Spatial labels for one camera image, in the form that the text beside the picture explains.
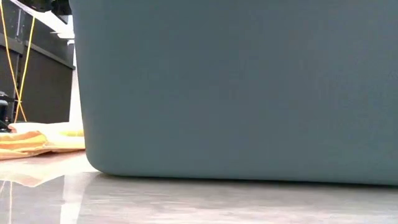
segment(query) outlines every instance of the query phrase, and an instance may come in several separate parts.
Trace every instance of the glossy floor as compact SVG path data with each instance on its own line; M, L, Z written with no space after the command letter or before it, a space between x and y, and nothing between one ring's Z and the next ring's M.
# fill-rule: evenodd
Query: glossy floor
M36 187L5 182L0 223L390 224L398 223L398 189L125 179L86 170Z

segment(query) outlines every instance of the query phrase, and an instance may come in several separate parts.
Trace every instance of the yellow rope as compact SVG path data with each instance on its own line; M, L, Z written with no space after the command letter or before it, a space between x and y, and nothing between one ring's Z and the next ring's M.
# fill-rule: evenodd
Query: yellow rope
M10 57L10 51L9 51L9 47L8 47L7 30L6 30L6 20L4 19L4 10L3 10L3 8L2 8L2 0L0 0L0 11L1 11L2 29L3 29L3 32L4 32L4 40L5 40L5 42L6 42L6 52L7 52L8 64L9 64L9 66L10 66L12 81L14 82L14 89L15 89L15 92L17 93L18 102L20 103L20 102L21 102L21 98L19 97L19 94L18 94L17 82L16 82L16 79L15 79L14 69L12 68L12 62L11 62L11 57ZM24 120L27 121L27 120L26 120L26 116L25 116L25 112L24 112L24 110L23 110L23 108L22 108L22 105L21 105L21 112L22 112L22 115L23 115L23 117L24 117Z
M17 112L15 113L14 123L17 122L19 108L21 108L21 111L22 111L21 101L22 101L22 94L23 94L23 90L24 90L24 83L25 83L27 64L29 62L30 45L32 43L32 36L33 36L33 30L34 30L34 27L35 27L35 20L36 20L35 17L33 17L32 26L30 27L29 42L28 42L28 45L27 45L27 53L26 53L26 59L25 59L25 68L24 68L24 73L22 75L22 81L21 81L21 91L19 92L19 100L18 100L18 105L17 105Z

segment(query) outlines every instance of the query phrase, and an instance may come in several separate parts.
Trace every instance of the yellow cloth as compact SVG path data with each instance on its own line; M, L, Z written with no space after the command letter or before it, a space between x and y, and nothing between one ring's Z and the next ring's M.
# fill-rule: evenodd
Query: yellow cloth
M9 128L12 133L0 134L0 160L85 149L81 124L15 123Z

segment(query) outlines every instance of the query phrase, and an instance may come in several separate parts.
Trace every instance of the white wall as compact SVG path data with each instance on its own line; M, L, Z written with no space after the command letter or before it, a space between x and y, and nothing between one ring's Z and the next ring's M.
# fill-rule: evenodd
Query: white wall
M69 122L81 123L81 106L79 93L79 80L76 66L76 52L73 54L73 65L76 67L72 74L72 93L70 96Z

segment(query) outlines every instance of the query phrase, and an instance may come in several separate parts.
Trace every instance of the plastic storage bin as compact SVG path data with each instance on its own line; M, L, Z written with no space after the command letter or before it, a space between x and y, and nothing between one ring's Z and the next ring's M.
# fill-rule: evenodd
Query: plastic storage bin
M398 184L398 1L71 5L100 171Z

